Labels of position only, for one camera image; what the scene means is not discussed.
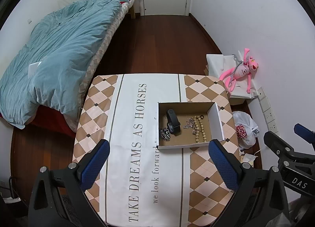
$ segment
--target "plush toy head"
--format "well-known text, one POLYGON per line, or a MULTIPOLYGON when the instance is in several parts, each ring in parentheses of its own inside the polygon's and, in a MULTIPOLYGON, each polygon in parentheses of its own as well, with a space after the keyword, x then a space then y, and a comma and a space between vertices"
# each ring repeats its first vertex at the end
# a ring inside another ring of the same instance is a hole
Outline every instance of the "plush toy head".
POLYGON ((258 69, 258 63, 253 59, 253 57, 249 57, 248 67, 251 71, 256 71, 258 69))

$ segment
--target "diamond patterned tablecloth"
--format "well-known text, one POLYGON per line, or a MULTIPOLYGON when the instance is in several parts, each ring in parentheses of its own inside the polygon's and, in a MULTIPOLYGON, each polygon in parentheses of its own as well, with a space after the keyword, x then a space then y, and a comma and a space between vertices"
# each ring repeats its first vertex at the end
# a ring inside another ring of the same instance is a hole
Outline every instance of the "diamond patterned tablecloth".
MULTIPOLYGON (((111 98, 117 75, 97 76, 88 91, 81 113, 73 150, 73 162, 79 162, 104 137, 111 98)), ((238 143, 231 107, 224 84, 217 78, 185 75, 187 102, 216 102, 222 121, 224 148, 238 159, 238 143)), ((190 195, 188 226, 205 226, 222 212, 232 196, 208 154, 208 148, 191 148, 190 195)), ((99 212, 99 177, 91 189, 85 192, 96 212, 99 212)))

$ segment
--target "electrical outlet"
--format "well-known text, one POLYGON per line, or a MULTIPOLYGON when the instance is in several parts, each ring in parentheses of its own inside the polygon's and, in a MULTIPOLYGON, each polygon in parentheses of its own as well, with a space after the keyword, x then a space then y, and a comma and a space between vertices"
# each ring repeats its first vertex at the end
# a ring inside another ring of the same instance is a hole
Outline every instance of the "electrical outlet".
POLYGON ((273 120, 272 122, 269 122, 267 124, 268 126, 268 130, 269 131, 272 131, 274 133, 277 133, 279 130, 278 130, 278 126, 277 126, 277 123, 276 123, 276 120, 273 120))
POLYGON ((259 89, 258 89, 258 98, 259 98, 259 100, 262 100, 263 98, 265 98, 266 97, 266 94, 265 94, 265 92, 264 92, 264 89, 262 88, 262 87, 260 87, 259 89))
POLYGON ((268 97, 265 97, 264 99, 262 99, 260 101, 260 107, 262 109, 262 112, 267 111, 271 107, 270 103, 269 103, 269 100, 268 100, 268 97))
POLYGON ((264 112, 264 116, 267 123, 272 122, 275 119, 271 108, 264 112))

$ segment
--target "pink panther plush toy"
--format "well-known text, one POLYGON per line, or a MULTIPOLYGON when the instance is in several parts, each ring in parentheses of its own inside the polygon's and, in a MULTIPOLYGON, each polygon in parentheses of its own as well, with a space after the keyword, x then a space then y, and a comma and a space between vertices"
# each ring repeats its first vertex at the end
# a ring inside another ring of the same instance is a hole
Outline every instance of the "pink panther plush toy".
POLYGON ((230 75, 225 81, 225 86, 229 90, 229 92, 232 92, 235 88, 236 80, 244 77, 245 75, 248 76, 248 85, 247 85, 247 93, 250 94, 250 81, 252 78, 251 72, 255 72, 258 68, 258 63, 253 59, 253 57, 249 57, 249 60, 247 60, 246 55, 249 52, 249 49, 244 49, 244 62, 243 64, 240 64, 237 67, 233 67, 230 70, 225 71, 221 74, 219 80, 224 80, 227 76, 230 75))

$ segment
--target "white box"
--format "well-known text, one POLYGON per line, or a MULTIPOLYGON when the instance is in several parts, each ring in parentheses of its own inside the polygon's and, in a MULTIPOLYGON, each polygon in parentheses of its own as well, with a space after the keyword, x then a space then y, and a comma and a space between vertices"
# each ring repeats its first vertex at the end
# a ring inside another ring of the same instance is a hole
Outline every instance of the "white box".
POLYGON ((156 119, 157 149, 178 149, 208 146, 209 142, 213 139, 218 139, 219 141, 223 141, 225 139, 218 105, 215 102, 157 103, 156 119), (177 115, 177 118, 181 123, 181 133, 176 136, 171 134, 171 140, 166 142, 159 137, 159 129, 162 127, 167 127, 167 119, 165 115, 168 109, 173 109, 177 115), (199 139, 200 142, 196 143, 195 135, 192 133, 193 129, 184 129, 184 126, 187 124, 187 119, 189 117, 193 118, 196 115, 204 115, 202 122, 204 125, 207 142, 202 142, 203 139, 201 136, 199 139))

